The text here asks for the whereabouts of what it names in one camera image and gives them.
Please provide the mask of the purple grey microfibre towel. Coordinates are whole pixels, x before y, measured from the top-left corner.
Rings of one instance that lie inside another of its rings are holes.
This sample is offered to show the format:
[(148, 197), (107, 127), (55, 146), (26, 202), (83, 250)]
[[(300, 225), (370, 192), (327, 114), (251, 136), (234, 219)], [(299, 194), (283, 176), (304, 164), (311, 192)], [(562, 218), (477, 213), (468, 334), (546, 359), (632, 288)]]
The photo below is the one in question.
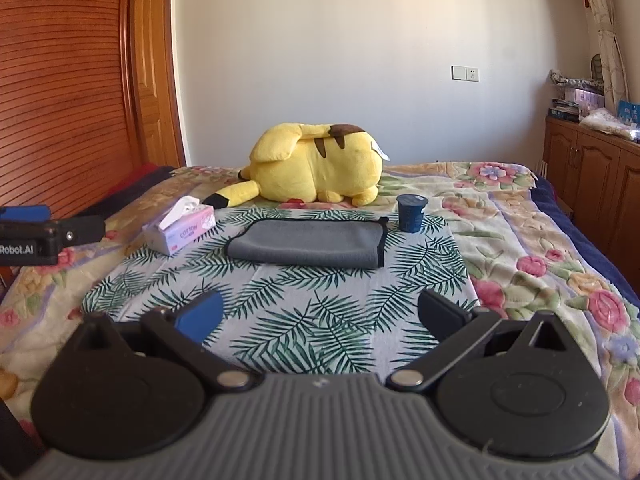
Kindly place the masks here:
[(388, 219), (264, 219), (228, 241), (231, 259), (282, 266), (375, 270), (384, 266)]

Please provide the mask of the palm leaf print cloth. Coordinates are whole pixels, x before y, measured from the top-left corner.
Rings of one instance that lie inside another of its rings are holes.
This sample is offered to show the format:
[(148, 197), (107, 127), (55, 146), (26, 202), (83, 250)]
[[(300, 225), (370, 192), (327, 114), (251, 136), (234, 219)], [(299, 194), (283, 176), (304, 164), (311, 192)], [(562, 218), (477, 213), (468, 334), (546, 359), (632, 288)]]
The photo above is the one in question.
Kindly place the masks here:
[(367, 209), (247, 207), (221, 214), (213, 231), (173, 257), (142, 247), (82, 300), (86, 313), (135, 321), (156, 308), (177, 310), (219, 292), (224, 318), (204, 340), (217, 356), (258, 372), (375, 373), (386, 376), (436, 347), (418, 318), (433, 289), (464, 310), (480, 300), (444, 218), (429, 214), (420, 232), (388, 220), (385, 266), (342, 270), (230, 259), (224, 246), (267, 218), (376, 220)]

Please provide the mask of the wooden slatted headboard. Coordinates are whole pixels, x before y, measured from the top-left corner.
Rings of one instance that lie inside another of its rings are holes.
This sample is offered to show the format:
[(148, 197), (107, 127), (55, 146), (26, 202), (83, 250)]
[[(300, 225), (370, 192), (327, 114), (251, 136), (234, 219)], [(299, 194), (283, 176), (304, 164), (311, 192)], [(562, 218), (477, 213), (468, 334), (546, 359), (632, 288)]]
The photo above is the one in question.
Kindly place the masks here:
[(170, 0), (1, 0), (1, 201), (66, 217), (186, 161)]

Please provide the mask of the floral bed blanket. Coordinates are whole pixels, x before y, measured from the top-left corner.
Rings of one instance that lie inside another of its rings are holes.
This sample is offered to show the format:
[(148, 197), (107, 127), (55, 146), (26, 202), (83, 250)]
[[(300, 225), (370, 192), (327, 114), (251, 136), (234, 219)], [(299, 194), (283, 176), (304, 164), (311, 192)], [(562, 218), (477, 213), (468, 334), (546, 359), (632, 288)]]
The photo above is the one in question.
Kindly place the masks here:
[[(82, 300), (145, 247), (143, 227), (179, 197), (203, 198), (237, 178), (232, 168), (177, 169), (112, 214), (99, 243), (67, 248), (55, 266), (17, 274), (1, 304), (1, 396), (18, 420), (29, 421), (36, 385), (86, 314)], [(426, 216), (446, 220), (480, 300), (477, 307), (513, 321), (540, 310), (562, 318), (610, 397), (612, 419), (598, 455), (621, 476), (637, 478), (638, 296), (559, 210), (548, 183), (533, 171), (501, 162), (397, 166), (384, 171), (378, 198), (367, 207), (253, 200), (241, 208), (367, 209), (382, 218), (396, 212), (401, 194), (425, 196)]]

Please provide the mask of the pink white tissue box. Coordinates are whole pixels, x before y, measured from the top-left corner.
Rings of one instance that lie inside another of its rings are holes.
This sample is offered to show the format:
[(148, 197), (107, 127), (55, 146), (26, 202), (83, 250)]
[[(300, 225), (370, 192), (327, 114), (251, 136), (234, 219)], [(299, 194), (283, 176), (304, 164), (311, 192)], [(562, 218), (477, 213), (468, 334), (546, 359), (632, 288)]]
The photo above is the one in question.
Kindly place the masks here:
[(216, 226), (214, 208), (191, 195), (143, 227), (143, 241), (153, 252), (171, 257)]

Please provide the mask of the dark blue ribbed cup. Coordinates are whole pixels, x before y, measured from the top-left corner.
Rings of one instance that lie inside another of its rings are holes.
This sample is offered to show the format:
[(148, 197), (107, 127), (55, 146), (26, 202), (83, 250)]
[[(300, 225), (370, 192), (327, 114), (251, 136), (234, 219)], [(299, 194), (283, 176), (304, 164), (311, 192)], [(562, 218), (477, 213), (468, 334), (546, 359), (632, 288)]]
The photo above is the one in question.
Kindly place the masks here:
[(401, 194), (397, 198), (398, 226), (402, 232), (416, 233), (422, 226), (428, 199), (418, 194)]

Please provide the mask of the yellow Pikachu plush toy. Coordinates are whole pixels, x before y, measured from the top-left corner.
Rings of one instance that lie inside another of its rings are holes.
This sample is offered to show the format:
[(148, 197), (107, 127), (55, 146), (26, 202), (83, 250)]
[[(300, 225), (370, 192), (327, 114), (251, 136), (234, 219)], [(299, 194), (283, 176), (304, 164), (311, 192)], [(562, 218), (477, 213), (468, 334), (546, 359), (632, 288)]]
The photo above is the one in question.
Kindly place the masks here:
[(366, 130), (355, 125), (286, 122), (266, 130), (250, 152), (239, 182), (209, 195), (216, 209), (262, 197), (277, 203), (372, 204), (378, 197), (388, 156)]

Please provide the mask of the brown wooden cabinet row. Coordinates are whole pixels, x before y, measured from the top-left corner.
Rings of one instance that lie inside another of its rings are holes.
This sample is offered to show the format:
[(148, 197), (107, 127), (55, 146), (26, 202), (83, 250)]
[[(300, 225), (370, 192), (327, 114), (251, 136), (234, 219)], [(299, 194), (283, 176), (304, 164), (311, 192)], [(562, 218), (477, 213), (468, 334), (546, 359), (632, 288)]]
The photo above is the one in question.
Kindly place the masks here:
[(616, 266), (630, 266), (639, 249), (639, 145), (549, 117), (542, 160), (578, 230)]

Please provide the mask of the plastic bag on cabinet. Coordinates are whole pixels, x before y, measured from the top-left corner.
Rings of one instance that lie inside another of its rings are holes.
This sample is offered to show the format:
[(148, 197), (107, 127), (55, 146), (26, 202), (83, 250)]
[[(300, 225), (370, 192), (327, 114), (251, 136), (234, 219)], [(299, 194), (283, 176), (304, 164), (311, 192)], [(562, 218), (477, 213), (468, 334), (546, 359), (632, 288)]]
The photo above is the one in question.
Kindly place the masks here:
[(626, 125), (612, 115), (606, 108), (597, 108), (583, 117), (579, 125), (611, 136), (619, 136), (632, 142), (639, 141), (639, 128)]

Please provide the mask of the stacked boxes on cabinet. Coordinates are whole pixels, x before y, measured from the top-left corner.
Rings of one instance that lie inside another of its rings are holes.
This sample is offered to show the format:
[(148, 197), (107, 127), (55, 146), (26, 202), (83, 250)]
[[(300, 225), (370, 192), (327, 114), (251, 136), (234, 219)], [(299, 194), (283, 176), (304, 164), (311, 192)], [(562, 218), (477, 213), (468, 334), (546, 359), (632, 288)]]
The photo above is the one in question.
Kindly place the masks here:
[(572, 108), (579, 118), (605, 107), (604, 87), (597, 79), (567, 77), (550, 70), (549, 80), (560, 92), (561, 107)]

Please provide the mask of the blue box on cabinet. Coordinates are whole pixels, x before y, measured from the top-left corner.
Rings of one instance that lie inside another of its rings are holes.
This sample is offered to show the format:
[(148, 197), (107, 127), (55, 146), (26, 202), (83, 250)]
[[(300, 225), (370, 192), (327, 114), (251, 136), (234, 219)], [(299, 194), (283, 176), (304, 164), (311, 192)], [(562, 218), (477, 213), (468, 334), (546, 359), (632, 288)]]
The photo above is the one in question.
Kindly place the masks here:
[(619, 100), (617, 104), (617, 118), (632, 128), (640, 127), (640, 104)]

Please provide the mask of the floral beige curtain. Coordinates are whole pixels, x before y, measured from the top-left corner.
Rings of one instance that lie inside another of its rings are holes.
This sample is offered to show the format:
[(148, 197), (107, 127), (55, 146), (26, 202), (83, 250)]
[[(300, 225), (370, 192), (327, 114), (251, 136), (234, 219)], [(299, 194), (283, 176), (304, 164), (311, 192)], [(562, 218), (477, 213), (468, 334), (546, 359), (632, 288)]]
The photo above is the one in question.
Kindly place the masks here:
[(615, 26), (614, 0), (589, 0), (589, 3), (597, 29), (605, 105), (615, 112), (620, 100), (628, 99), (628, 84)]

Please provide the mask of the white wall socket plate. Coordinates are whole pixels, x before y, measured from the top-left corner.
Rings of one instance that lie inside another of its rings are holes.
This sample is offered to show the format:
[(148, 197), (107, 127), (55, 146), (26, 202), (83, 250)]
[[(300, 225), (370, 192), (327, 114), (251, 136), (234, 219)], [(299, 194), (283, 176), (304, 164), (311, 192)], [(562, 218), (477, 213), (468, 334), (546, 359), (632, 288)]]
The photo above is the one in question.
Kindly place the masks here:
[(475, 67), (453, 65), (451, 66), (451, 79), (457, 81), (479, 82), (480, 71)]

